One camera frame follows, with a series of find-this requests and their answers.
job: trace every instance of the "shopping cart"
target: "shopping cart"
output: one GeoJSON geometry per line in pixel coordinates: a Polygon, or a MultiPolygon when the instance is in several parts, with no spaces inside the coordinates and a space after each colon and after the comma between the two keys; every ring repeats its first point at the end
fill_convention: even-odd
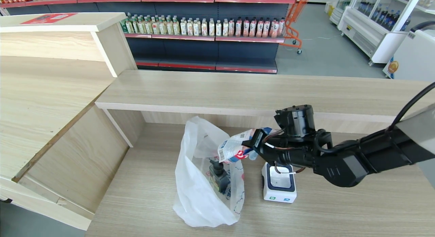
{"type": "Polygon", "coordinates": [[[294,4],[289,6],[289,12],[285,17],[285,31],[284,38],[285,39],[294,39],[293,44],[280,43],[280,45],[288,46],[292,48],[298,48],[298,54],[302,53],[302,40],[299,38],[299,31],[295,30],[292,27],[292,23],[295,23],[298,20],[300,13],[302,12],[304,6],[307,4],[308,0],[296,0],[294,4]]]}

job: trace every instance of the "black cable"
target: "black cable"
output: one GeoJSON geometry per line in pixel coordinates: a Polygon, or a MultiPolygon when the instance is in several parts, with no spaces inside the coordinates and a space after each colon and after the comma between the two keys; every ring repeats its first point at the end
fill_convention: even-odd
{"type": "Polygon", "coordinates": [[[406,112],[424,95],[426,95],[428,92],[430,92],[432,89],[435,88],[435,82],[428,85],[425,89],[421,90],[415,97],[413,97],[403,108],[402,110],[397,114],[396,118],[394,119],[393,123],[391,123],[390,127],[388,127],[388,130],[392,130],[393,127],[399,123],[399,121],[402,119],[402,117],[406,114],[406,112]]]}

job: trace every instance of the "label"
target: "label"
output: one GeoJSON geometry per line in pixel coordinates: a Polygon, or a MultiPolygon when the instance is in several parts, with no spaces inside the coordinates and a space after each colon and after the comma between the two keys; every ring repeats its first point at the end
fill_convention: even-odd
{"type": "Polygon", "coordinates": [[[69,13],[69,14],[44,14],[42,16],[39,16],[37,18],[28,20],[26,22],[20,23],[20,24],[35,24],[35,23],[55,23],[59,20],[71,17],[73,15],[76,15],[77,13],[69,13]]]}

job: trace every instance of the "bottled drink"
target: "bottled drink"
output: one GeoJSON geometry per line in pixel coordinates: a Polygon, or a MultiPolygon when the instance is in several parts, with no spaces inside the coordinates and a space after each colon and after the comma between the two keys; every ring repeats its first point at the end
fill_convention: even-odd
{"type": "Polygon", "coordinates": [[[390,19],[393,17],[393,15],[394,15],[394,10],[391,10],[391,12],[385,16],[385,19],[382,22],[383,27],[385,27],[385,28],[387,27],[388,22],[390,22],[390,19]]]}
{"type": "Polygon", "coordinates": [[[403,26],[400,29],[400,31],[405,31],[406,27],[409,25],[410,22],[411,22],[411,16],[409,16],[408,19],[405,21],[405,23],[403,24],[403,26]]]}
{"type": "Polygon", "coordinates": [[[386,7],[385,10],[381,12],[381,15],[379,16],[377,23],[382,24],[382,22],[384,22],[385,16],[387,14],[388,14],[388,7],[386,7]]]}
{"type": "Polygon", "coordinates": [[[376,18],[379,16],[379,13],[381,12],[381,10],[382,10],[382,4],[379,4],[378,8],[376,8],[376,11],[373,13],[373,16],[371,16],[371,19],[373,21],[376,21],[376,18]]]}
{"type": "Polygon", "coordinates": [[[371,3],[369,3],[368,5],[367,5],[367,9],[365,10],[365,15],[370,15],[370,13],[371,13],[371,11],[373,10],[373,7],[375,6],[375,0],[373,1],[373,2],[371,2],[371,3]]]}

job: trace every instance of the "plastic bag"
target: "plastic bag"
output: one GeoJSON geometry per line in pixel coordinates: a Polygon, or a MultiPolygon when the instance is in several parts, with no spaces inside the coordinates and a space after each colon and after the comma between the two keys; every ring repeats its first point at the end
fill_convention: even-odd
{"type": "Polygon", "coordinates": [[[229,138],[223,130],[197,116],[186,123],[175,168],[177,197],[173,209],[189,226],[231,225],[240,218],[244,203],[241,161],[224,163],[230,177],[224,194],[213,187],[209,172],[209,158],[217,160],[219,145],[229,138]]]}

